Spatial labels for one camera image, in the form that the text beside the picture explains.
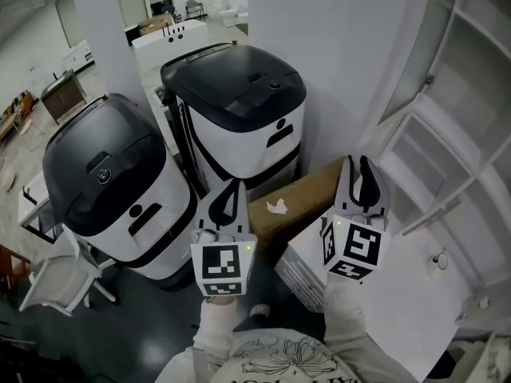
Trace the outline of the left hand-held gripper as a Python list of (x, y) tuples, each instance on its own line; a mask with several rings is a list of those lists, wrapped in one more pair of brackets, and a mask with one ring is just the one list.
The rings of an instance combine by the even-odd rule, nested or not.
[(236, 220), (236, 244), (210, 244), (190, 248), (195, 280), (205, 297), (240, 296), (247, 293), (256, 252), (250, 232), (247, 189), (242, 180), (227, 180), (212, 189), (198, 204), (199, 229), (220, 231)]

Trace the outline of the person's left hand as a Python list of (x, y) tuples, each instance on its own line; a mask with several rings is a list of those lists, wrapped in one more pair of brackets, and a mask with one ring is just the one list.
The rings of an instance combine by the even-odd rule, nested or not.
[(210, 244), (236, 244), (236, 238), (230, 234), (219, 233), (209, 229), (194, 229), (190, 248)]

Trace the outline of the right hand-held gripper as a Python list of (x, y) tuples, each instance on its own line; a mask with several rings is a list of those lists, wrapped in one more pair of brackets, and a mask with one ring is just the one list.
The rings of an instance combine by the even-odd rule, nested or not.
[(355, 164), (352, 156), (343, 161), (334, 207), (323, 221), (320, 236), (323, 244), (323, 267), (328, 274), (362, 281), (377, 271), (390, 243), (390, 232), (379, 231), (364, 223), (367, 215), (387, 217), (390, 191), (387, 183), (367, 157), (360, 157), (362, 184), (355, 198)]

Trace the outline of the person's right hand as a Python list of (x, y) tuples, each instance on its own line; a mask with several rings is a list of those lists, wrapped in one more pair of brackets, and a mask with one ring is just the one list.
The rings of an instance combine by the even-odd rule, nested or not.
[(364, 218), (364, 223), (379, 231), (387, 231), (389, 221), (382, 215), (368, 215)]

